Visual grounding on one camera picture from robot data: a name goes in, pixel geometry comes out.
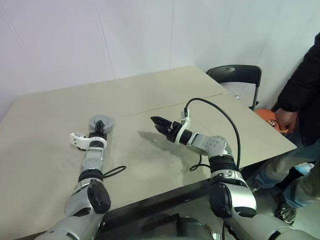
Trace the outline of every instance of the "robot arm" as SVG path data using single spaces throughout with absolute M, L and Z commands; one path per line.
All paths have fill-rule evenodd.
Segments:
M 235 237 L 241 240 L 316 240 L 276 217 L 258 214 L 255 197 L 243 180 L 226 139 L 189 131 L 189 111 L 182 113 L 182 124 L 159 116 L 151 119 L 155 128 L 169 141 L 186 145 L 193 152 L 208 156 L 211 172 L 210 208 L 217 217 L 223 219 Z
M 104 123 L 97 121 L 88 138 L 72 133 L 70 142 L 85 150 L 85 157 L 78 183 L 64 209 L 66 218 L 36 240 L 94 239 L 104 214 L 110 209 L 110 197 L 103 182 L 104 149 L 107 147 Z

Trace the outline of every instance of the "orange object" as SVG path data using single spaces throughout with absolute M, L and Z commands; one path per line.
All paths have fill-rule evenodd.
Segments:
M 263 120 L 265 120 L 270 126 L 275 128 L 279 133 L 286 134 L 288 132 L 288 129 L 286 130 L 280 130 L 279 124 L 276 121 L 276 115 L 273 111 L 269 109 L 256 109 L 254 110 L 256 114 L 260 116 Z

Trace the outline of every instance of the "sneaker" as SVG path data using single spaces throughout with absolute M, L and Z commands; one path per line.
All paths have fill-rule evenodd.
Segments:
M 279 193 L 278 197 L 280 202 L 274 216 L 292 226 L 296 220 L 297 209 L 286 203 L 282 193 Z
M 251 192 L 254 194 L 256 192 L 258 192 L 260 189 L 262 189 L 261 185 L 259 184 L 259 182 L 253 180 L 253 181 L 249 181 L 246 183 L 249 187 L 249 189 L 251 190 Z

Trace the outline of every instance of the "chair backrest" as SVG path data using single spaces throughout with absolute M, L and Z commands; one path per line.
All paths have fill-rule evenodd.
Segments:
M 218 83 L 248 83 L 260 86 L 261 68 L 254 65 L 226 65 L 209 69 L 206 74 Z

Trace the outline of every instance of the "beige table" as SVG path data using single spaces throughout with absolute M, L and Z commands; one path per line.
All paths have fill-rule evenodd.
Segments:
M 68 134 L 87 133 L 88 120 L 96 114 L 116 122 L 105 171 L 127 166 L 104 181 L 112 209 L 208 178 L 205 168 L 189 172 L 198 156 L 167 141 L 150 120 L 161 116 L 179 121 L 192 97 L 213 101 L 234 120 L 242 167 L 295 148 L 193 66 L 26 95 L 15 101 L 0 124 L 0 238 L 44 231 L 63 218 L 84 157 L 69 145 Z M 202 102 L 192 103 L 190 110 L 190 129 L 224 136 L 236 158 L 236 138 L 224 116 Z

